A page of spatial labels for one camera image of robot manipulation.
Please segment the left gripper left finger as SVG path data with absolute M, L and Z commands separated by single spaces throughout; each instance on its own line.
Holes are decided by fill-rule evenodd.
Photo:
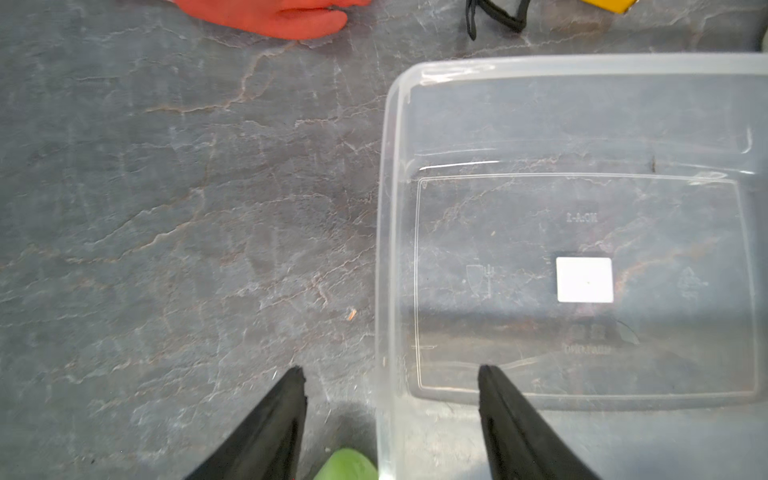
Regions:
M 300 367 L 290 368 L 187 479 L 294 479 L 307 415 L 305 382 Z

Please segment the green roll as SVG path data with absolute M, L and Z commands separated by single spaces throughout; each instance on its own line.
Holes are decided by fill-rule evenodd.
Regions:
M 335 451 L 314 476 L 314 480 L 378 479 L 376 466 L 364 454 L 351 448 Z

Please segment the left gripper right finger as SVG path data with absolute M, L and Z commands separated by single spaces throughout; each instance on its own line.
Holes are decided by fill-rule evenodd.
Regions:
M 479 414 L 491 477 L 595 479 L 497 366 L 478 372 Z

